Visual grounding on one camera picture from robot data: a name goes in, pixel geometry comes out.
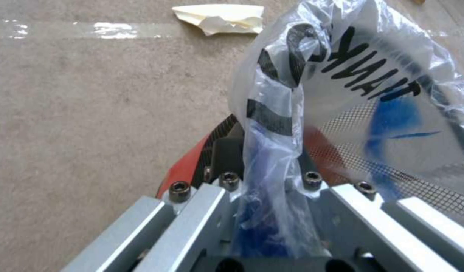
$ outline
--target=paper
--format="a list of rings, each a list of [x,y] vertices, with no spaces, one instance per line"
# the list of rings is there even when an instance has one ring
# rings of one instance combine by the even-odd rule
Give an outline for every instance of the paper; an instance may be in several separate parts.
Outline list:
[[[262,31],[262,6],[214,4],[180,6],[172,10],[178,19],[198,26],[206,36]]]

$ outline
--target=beige carpet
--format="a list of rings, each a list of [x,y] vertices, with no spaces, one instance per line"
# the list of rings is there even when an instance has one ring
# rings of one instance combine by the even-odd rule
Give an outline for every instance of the beige carpet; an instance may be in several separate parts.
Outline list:
[[[171,12],[210,2],[226,1],[0,0],[0,26],[54,33],[0,33],[0,271],[62,268],[229,114],[225,90],[254,36],[205,37]],[[228,2],[264,5],[270,23],[296,1]],[[73,22],[156,35],[98,39],[68,33]]]

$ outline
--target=plastic bag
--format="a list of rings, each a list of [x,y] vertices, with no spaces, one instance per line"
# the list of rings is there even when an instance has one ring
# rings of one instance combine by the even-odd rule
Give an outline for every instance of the plastic bag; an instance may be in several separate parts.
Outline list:
[[[240,255],[324,254],[306,199],[285,194],[303,144],[329,185],[366,179],[385,200],[417,195],[445,212],[464,194],[462,78],[380,0],[300,2],[246,52],[229,107],[245,131]]]

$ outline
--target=red object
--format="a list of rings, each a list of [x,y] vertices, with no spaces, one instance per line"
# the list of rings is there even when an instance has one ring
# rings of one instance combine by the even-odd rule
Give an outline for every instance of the red object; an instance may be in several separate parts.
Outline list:
[[[185,181],[188,184],[192,183],[193,174],[195,168],[197,168],[197,162],[199,161],[203,145],[208,139],[209,135],[205,136],[193,149],[188,151],[173,167],[168,170],[168,174],[163,179],[160,189],[156,194],[157,198],[161,199],[163,193],[173,184],[175,181]]]

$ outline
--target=clear tape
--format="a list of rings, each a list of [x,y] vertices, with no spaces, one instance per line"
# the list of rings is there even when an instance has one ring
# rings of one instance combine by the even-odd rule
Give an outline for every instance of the clear tape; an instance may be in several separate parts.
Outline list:
[[[2,39],[138,39],[173,38],[182,34],[183,30],[179,24],[0,20],[0,38]]]

